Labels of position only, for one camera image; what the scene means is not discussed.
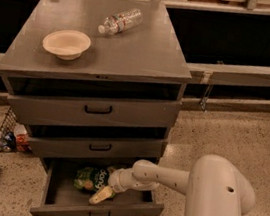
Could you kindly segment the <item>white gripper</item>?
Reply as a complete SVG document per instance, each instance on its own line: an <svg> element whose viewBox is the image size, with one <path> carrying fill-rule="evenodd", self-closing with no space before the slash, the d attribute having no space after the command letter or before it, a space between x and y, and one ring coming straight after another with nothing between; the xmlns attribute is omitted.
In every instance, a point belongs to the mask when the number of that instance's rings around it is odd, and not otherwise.
<svg viewBox="0 0 270 216"><path fill-rule="evenodd" d="M98 190L94 195L89 198L89 203L92 205L101 203L103 200L110 198L114 193L122 193L132 190L139 191L153 191L158 188L159 184L153 181L140 181L133 176L132 169L117 169L114 170L110 177L108 177L108 185Z"/></svg>

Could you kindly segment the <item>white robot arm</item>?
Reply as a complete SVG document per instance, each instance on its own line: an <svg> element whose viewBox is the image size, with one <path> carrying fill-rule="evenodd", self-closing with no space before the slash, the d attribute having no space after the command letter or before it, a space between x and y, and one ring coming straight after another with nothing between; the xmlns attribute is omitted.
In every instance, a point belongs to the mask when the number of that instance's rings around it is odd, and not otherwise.
<svg viewBox="0 0 270 216"><path fill-rule="evenodd" d="M98 204L116 193L154 190L158 185L185 196L185 216L242 216L256 202L247 178L229 160L216 154L202 156L189 171L138 160L128 169L113 171L108 184L89 198L89 202Z"/></svg>

